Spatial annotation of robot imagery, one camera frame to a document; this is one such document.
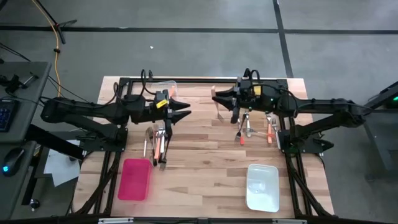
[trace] wooden tabletop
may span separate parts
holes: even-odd
[[[104,77],[99,103],[113,96],[113,83],[120,77]],[[289,90],[298,98],[307,98],[304,80],[287,79]],[[231,112],[220,106],[225,122],[216,118],[215,105],[210,97],[211,86],[226,90],[231,84],[178,83],[178,101],[190,103],[192,114],[173,126],[173,137],[167,153],[167,168],[152,170],[147,199],[142,202],[118,199],[120,176],[125,159],[141,158],[144,131],[152,123],[129,123],[126,151],[122,153],[118,181],[113,200],[113,217],[218,217],[218,218],[292,218],[294,212],[290,196],[289,180],[284,155],[275,141],[267,143],[265,136],[244,136],[245,145],[234,142],[237,125],[230,124]],[[141,84],[134,84],[139,93]],[[264,113],[252,111],[250,122],[253,129],[267,132]],[[312,122],[309,114],[300,114],[295,122]],[[100,179],[103,152],[92,153],[84,161],[78,179],[74,208],[79,209],[88,200]],[[279,170],[280,209],[276,213],[259,212],[246,206],[246,172],[250,164],[275,166]],[[318,157],[303,155],[308,188],[324,208],[333,213],[328,184],[323,165]],[[304,212],[302,193],[298,185],[300,208]],[[102,209],[106,204],[108,188],[104,191]]]

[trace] keyboard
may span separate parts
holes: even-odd
[[[17,112],[19,101],[0,100],[0,133],[6,133],[11,127]]]

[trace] pink plastic tray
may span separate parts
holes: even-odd
[[[147,159],[126,159],[123,164],[118,198],[145,200],[148,194],[152,165]]]

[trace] gray floor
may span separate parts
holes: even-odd
[[[76,26],[276,28],[271,0],[43,0],[61,21]],[[395,0],[280,0],[286,29],[397,29]],[[0,24],[46,26],[30,1],[13,0],[0,12]],[[262,77],[285,77],[277,34],[87,33],[68,32],[61,46],[62,84],[96,101],[105,75],[242,75],[246,67]],[[287,35],[296,78],[304,78],[310,98],[347,98],[365,103],[397,81],[396,35]],[[36,61],[53,61],[51,32],[0,31],[0,42]],[[6,52],[5,60],[21,61]],[[48,85],[45,95],[54,96]],[[34,122],[49,130],[68,125]],[[376,163],[364,129],[327,132],[335,147],[325,154],[326,176],[335,213],[344,218],[398,222],[398,185],[368,183]]]

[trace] computer mouse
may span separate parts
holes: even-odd
[[[4,162],[2,163],[1,171],[3,175],[6,177],[15,175],[21,166],[21,161],[24,157],[24,154],[25,149],[21,147],[11,149],[4,157]]]

